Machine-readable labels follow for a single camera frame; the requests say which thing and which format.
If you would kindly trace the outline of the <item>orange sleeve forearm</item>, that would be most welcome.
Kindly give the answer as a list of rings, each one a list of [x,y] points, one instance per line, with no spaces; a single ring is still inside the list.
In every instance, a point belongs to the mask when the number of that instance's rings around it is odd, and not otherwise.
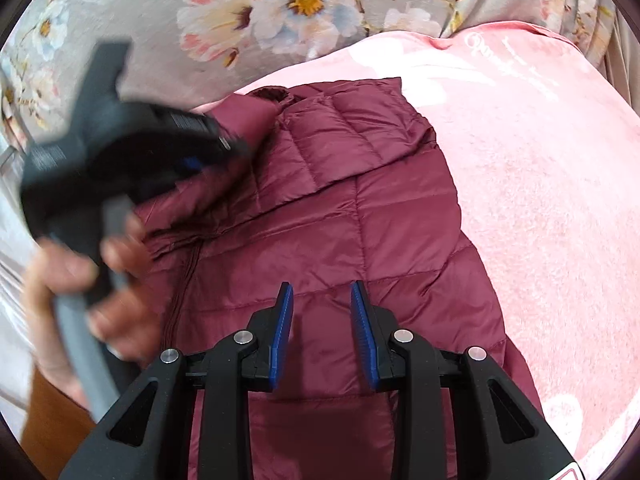
[[[35,368],[21,445],[44,478],[58,478],[95,426],[77,379],[60,389]]]

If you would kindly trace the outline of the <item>person's left hand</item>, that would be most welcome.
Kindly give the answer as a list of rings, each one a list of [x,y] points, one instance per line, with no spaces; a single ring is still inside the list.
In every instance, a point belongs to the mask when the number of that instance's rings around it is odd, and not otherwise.
[[[102,418],[160,351],[144,276],[145,227],[96,209],[48,223],[25,274],[23,302],[43,378]]]

